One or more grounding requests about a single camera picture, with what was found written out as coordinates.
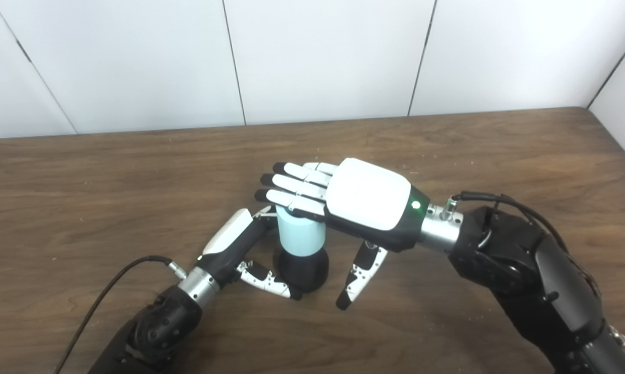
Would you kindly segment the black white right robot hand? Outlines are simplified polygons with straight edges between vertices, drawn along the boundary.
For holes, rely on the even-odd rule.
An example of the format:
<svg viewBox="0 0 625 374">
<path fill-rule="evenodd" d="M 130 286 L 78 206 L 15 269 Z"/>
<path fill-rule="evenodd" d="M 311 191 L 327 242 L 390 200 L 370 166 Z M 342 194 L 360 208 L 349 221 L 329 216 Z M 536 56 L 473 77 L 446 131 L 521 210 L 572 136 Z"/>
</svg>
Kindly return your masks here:
<svg viewBox="0 0 625 374">
<path fill-rule="evenodd" d="M 336 307 L 347 310 L 386 254 L 415 247 L 430 199 L 410 181 L 357 158 L 338 165 L 276 163 L 261 179 L 256 201 L 362 239 Z"/>
</svg>

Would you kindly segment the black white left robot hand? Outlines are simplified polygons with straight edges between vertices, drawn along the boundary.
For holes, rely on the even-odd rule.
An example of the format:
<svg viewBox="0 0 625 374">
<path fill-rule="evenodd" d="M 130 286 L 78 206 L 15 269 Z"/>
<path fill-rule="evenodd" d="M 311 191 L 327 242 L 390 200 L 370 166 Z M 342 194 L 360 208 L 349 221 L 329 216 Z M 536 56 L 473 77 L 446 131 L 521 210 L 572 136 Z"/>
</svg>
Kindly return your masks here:
<svg viewBox="0 0 625 374">
<path fill-rule="evenodd" d="M 225 286 L 238 281 L 277 296 L 301 300 L 301 291 L 272 270 L 246 259 L 256 242 L 273 228 L 276 228 L 274 206 L 254 215 L 246 208 L 237 210 L 206 244 L 194 269 L 179 287 L 200 307 L 206 306 Z"/>
</svg>

